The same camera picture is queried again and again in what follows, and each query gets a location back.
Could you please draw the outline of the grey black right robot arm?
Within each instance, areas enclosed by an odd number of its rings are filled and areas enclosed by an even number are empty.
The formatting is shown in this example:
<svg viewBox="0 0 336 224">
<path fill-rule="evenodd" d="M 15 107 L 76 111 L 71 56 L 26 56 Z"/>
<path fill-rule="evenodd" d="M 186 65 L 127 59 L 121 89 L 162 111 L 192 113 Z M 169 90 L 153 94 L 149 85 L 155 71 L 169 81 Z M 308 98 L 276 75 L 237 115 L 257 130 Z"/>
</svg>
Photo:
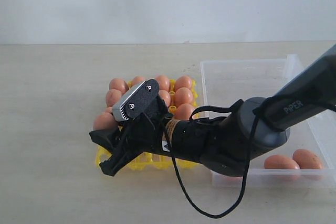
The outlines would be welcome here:
<svg viewBox="0 0 336 224">
<path fill-rule="evenodd" d="M 177 120 L 150 79 L 133 86 L 112 108 L 120 127 L 90 132 L 111 156 L 100 164 L 114 176 L 144 152 L 200 163 L 219 174 L 241 177 L 249 162 L 284 145 L 290 128 L 335 110 L 335 48 L 269 98 L 238 100 L 228 108 L 201 106 L 218 117 Z"/>
</svg>

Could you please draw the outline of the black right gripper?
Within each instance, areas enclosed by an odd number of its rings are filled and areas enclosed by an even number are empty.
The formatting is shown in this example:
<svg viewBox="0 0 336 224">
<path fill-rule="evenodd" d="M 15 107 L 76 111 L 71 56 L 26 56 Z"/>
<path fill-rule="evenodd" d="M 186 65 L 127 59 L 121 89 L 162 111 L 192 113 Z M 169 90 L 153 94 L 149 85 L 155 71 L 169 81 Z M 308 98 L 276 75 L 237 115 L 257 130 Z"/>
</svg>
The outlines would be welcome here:
<svg viewBox="0 0 336 224">
<path fill-rule="evenodd" d="M 99 164 L 102 172 L 115 176 L 143 152 L 170 157 L 168 143 L 164 138 L 164 125 L 171 118 L 165 102 L 158 95 L 135 119 L 121 122 L 121 128 L 89 132 L 95 144 L 112 154 L 108 160 Z"/>
</svg>

